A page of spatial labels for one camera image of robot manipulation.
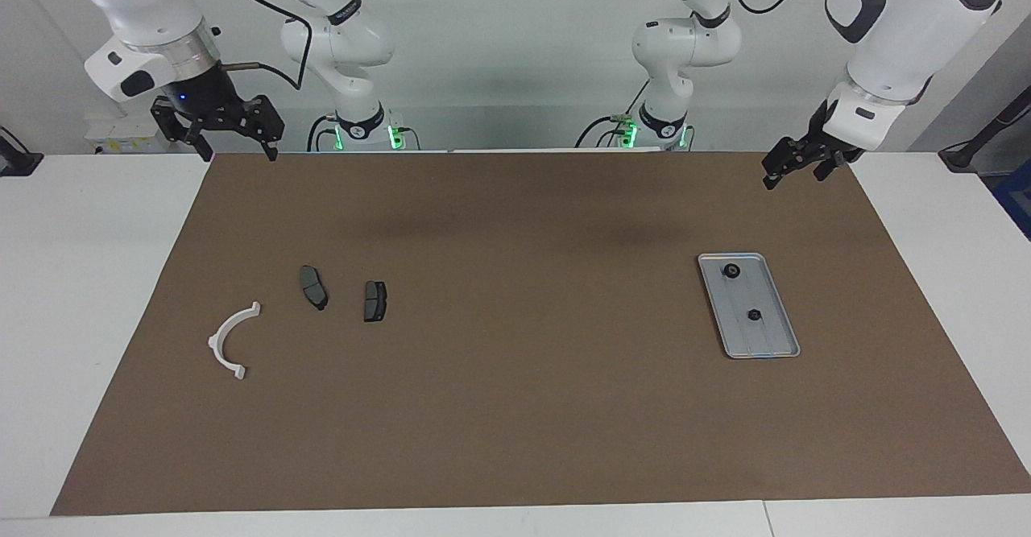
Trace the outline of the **white power strip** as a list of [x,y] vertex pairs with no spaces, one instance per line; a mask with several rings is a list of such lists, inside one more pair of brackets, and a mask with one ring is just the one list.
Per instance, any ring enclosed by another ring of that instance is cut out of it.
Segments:
[[101,155],[140,155],[170,153],[173,143],[159,129],[148,113],[126,118],[93,118],[87,122],[82,137],[87,152]]

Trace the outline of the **black clamp mount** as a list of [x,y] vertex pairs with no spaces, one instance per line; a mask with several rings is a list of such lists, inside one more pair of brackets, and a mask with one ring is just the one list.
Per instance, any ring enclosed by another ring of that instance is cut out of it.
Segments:
[[0,125],[0,178],[31,176],[44,156],[43,153],[29,152],[15,134]]

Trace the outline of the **blue crate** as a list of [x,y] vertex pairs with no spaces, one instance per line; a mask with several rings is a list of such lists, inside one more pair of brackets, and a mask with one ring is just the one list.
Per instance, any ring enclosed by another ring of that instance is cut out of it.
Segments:
[[1031,241],[1031,159],[992,189],[992,196]]

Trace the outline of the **brown table mat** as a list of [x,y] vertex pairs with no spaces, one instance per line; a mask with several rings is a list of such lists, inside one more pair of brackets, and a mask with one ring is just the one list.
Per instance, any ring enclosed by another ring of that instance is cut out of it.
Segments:
[[[749,153],[220,155],[52,514],[1031,493],[854,174],[762,175]],[[704,251],[763,255],[798,357],[725,356]],[[254,301],[237,380],[207,339]]]

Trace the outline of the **white curved plastic bracket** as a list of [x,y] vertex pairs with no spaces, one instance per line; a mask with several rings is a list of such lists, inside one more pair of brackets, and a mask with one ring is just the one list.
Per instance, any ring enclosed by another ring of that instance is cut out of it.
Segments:
[[246,366],[239,364],[239,362],[230,361],[229,358],[226,357],[226,340],[237,325],[242,324],[243,321],[260,316],[261,311],[262,304],[259,301],[251,302],[250,307],[236,311],[232,314],[232,316],[228,316],[222,321],[222,323],[218,325],[217,332],[214,332],[213,335],[207,339],[207,346],[213,354],[218,365],[226,370],[229,370],[229,372],[231,372],[237,380],[243,380],[246,378],[247,368]]

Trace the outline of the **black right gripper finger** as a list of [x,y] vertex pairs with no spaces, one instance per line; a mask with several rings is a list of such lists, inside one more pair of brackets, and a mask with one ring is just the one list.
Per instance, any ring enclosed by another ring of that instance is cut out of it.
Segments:
[[151,115],[169,142],[190,146],[202,160],[213,159],[213,148],[203,135],[203,118],[188,118],[187,125],[184,125],[168,97],[155,98],[151,104]]
[[242,103],[242,134],[257,141],[268,159],[279,158],[284,120],[265,94]]

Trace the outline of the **dark elongated brake pad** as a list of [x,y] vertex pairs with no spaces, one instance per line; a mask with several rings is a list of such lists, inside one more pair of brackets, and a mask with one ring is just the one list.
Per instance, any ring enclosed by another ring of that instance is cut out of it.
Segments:
[[314,266],[304,265],[300,269],[300,287],[306,300],[315,310],[324,311],[328,305],[329,295],[321,281],[319,270]]

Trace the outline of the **silver metal tray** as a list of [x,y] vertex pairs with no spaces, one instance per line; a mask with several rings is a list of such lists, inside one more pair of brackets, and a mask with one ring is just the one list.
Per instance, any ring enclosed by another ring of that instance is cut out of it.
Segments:
[[[725,356],[734,360],[798,357],[801,347],[783,303],[768,262],[759,251],[704,251],[697,258],[708,304]],[[726,278],[725,264],[743,273]],[[757,308],[763,318],[751,321]]]

